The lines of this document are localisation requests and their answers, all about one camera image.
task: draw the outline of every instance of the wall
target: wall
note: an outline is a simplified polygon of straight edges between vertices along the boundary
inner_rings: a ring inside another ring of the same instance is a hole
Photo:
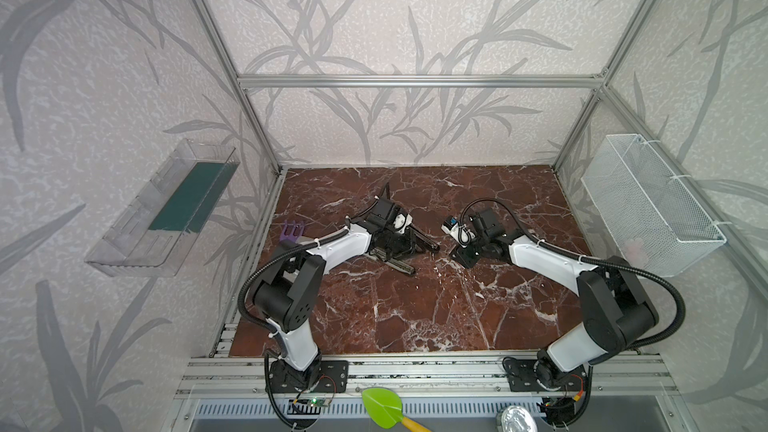
[[[639,2],[207,1],[241,74],[595,74]],[[552,163],[586,91],[270,89],[251,97],[291,165],[523,164]]]
[[[272,182],[187,0],[2,0],[0,430],[156,430]],[[86,265],[179,140],[242,163],[174,278]]]
[[[665,148],[766,257],[768,0],[662,0],[610,84]],[[606,133],[596,112],[561,170],[593,252],[615,250],[580,177]],[[682,329],[655,347],[702,430],[763,430],[768,423],[768,307],[722,251],[672,283],[686,299]],[[656,287],[654,302],[673,305]]]

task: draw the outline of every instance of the gray surface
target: gray surface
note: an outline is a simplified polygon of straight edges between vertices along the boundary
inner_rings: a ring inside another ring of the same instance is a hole
[[[432,432],[496,432],[495,420],[485,419],[418,419]],[[537,420],[540,432],[552,428]],[[277,420],[196,420],[191,432],[261,432],[262,430],[288,430]],[[571,432],[667,432],[662,412],[653,397],[593,397],[584,416],[571,427]],[[320,420],[310,428],[312,432],[337,432],[338,430],[374,431],[385,430],[372,420]],[[396,425],[395,431],[406,430]]]

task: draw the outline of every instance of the yellow handle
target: yellow handle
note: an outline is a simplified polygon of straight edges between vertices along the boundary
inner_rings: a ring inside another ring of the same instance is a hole
[[[421,424],[414,422],[408,417],[402,418],[402,424],[408,427],[408,430],[410,430],[411,432],[431,432],[430,429],[424,427]]]

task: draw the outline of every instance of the toy shovel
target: toy shovel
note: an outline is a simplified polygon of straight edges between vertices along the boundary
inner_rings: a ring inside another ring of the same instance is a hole
[[[430,432],[428,428],[402,415],[402,400],[390,389],[365,389],[362,392],[362,403],[368,415],[381,428],[391,429],[402,422],[411,432]]]

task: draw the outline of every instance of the marble surface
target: marble surface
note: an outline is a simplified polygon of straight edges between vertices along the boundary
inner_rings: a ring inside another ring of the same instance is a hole
[[[261,262],[274,250],[283,220],[305,221],[308,237],[334,232],[386,181],[392,199],[441,250],[409,259],[414,277],[364,257],[334,268],[323,278],[310,320],[323,353],[538,349],[581,321],[576,295],[539,274],[489,259],[462,268],[448,258],[455,243],[440,229],[471,200],[496,197],[537,236],[587,253],[548,166],[291,170]],[[509,217],[497,215],[512,229]],[[265,344],[276,347],[266,332],[240,322],[230,356],[261,355]]]

